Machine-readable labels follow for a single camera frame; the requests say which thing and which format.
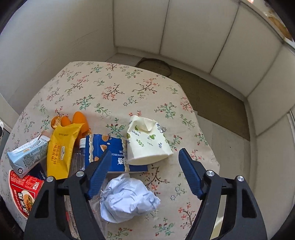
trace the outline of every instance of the orange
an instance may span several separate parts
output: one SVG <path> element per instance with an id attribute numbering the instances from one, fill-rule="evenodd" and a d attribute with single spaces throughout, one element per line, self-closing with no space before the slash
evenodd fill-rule
<path id="1" fill-rule="evenodd" d="M 72 122 L 71 122 L 71 120 L 69 119 L 68 116 L 63 116 L 63 117 L 61 118 L 60 123 L 61 123 L 61 126 L 62 126 L 62 127 L 65 127 L 65 126 L 68 126 L 68 125 L 72 124 Z"/>
<path id="2" fill-rule="evenodd" d="M 61 117 L 60 116 L 56 116 L 51 120 L 51 127 L 53 129 L 55 129 L 58 125 L 60 125 L 60 121 L 61 121 Z"/>
<path id="3" fill-rule="evenodd" d="M 89 125 L 88 125 L 86 117 L 84 116 L 83 113 L 79 111 L 74 113 L 72 123 L 84 123 L 83 126 L 81 127 L 81 131 L 80 131 L 81 133 L 85 133 L 86 131 L 89 130 Z"/>

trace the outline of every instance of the yellow snack bag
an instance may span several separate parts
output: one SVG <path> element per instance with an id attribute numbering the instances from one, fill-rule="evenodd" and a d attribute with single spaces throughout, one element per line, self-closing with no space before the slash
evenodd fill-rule
<path id="1" fill-rule="evenodd" d="M 50 138 L 47 151 L 47 176 L 56 179 L 69 175 L 75 140 L 83 123 L 73 123 L 66 127 L 57 126 Z"/>

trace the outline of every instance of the blue gripper pad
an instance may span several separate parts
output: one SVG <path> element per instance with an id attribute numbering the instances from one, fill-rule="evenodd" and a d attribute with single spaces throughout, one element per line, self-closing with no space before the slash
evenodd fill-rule
<path id="1" fill-rule="evenodd" d="M 201 188 L 201 178 L 198 175 L 196 169 L 194 168 L 192 163 L 193 160 L 191 159 L 190 155 L 188 154 L 185 148 L 182 148 L 179 151 L 178 161 L 186 177 L 187 183 L 189 184 L 189 188 L 191 189 L 191 192 L 194 195 L 196 195 L 198 199 L 202 198 L 202 196 L 204 195 L 204 192 L 202 191 L 202 188 Z"/>
<path id="2" fill-rule="evenodd" d="M 100 160 L 99 165 L 92 174 L 92 177 L 89 180 L 89 190 L 87 196 L 89 199 L 92 199 L 95 195 L 98 194 L 101 185 L 106 178 L 106 174 L 112 163 L 112 153 L 107 151 L 104 157 Z"/>

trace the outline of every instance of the metal screw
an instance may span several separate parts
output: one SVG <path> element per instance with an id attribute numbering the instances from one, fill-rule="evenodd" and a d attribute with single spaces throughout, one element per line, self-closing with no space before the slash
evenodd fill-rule
<path id="1" fill-rule="evenodd" d="M 213 177 L 215 173 L 214 173 L 213 171 L 211 171 L 211 170 L 208 170 L 208 171 L 206 172 L 206 174 L 207 174 L 208 176 L 210 176 L 210 177 Z"/>
<path id="2" fill-rule="evenodd" d="M 53 180 L 54 180 L 54 178 L 52 176 L 50 176 L 46 179 L 47 182 L 52 182 Z"/>
<path id="3" fill-rule="evenodd" d="M 244 177 L 243 176 L 237 176 L 238 181 L 243 182 L 244 181 Z"/>
<path id="4" fill-rule="evenodd" d="M 76 172 L 76 176 L 77 177 L 82 177 L 83 175 L 84 175 L 84 172 L 83 171 Z"/>

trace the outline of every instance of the crushed paper cup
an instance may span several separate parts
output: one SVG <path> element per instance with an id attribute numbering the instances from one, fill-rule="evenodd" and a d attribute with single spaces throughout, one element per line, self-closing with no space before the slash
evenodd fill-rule
<path id="1" fill-rule="evenodd" d="M 155 120 L 131 116 L 127 139 L 128 164 L 147 165 L 173 155 L 160 125 Z"/>

